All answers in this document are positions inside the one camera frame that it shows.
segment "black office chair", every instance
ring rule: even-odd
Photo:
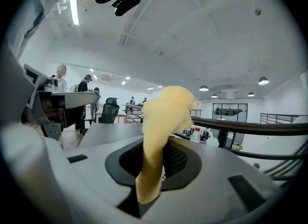
[[[120,106],[117,104],[117,98],[109,97],[106,99],[106,103],[103,106],[102,116],[99,118],[99,123],[102,124],[113,124],[116,116],[119,112]],[[88,129],[84,129],[82,134],[85,135]]]

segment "white ceiling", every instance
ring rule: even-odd
[[[224,89],[239,89],[236,99],[246,99],[250,91],[260,98],[307,67],[300,34],[279,0],[142,0],[122,17],[114,15],[110,3],[78,0],[78,6],[79,26],[72,24],[70,9],[48,18],[58,38],[100,38],[137,52],[162,52],[196,86],[210,88],[200,98]],[[259,86],[262,76],[270,84]]]
[[[86,76],[90,74],[93,79],[93,83],[102,83],[102,84],[110,84],[112,86],[118,86],[122,88],[128,88],[131,90],[143,91],[147,93],[152,93],[154,91],[158,91],[160,86],[159,84],[150,83],[144,80],[139,80],[134,77],[130,77],[130,79],[126,79],[128,76],[121,76],[118,74],[110,73],[101,71],[99,69],[93,69],[93,72],[90,71],[89,68],[80,67],[80,66],[72,66],[70,65],[70,70],[74,71],[80,76]]]

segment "black cap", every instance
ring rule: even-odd
[[[92,76],[90,74],[85,76],[85,79],[90,79],[92,81]]]

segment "fluorescent light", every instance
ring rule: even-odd
[[[200,91],[208,91],[208,87],[206,85],[202,85],[199,90]]]
[[[74,25],[79,25],[79,19],[78,19],[78,8],[77,8],[77,0],[69,0],[71,4],[71,12],[73,17],[73,23]]]

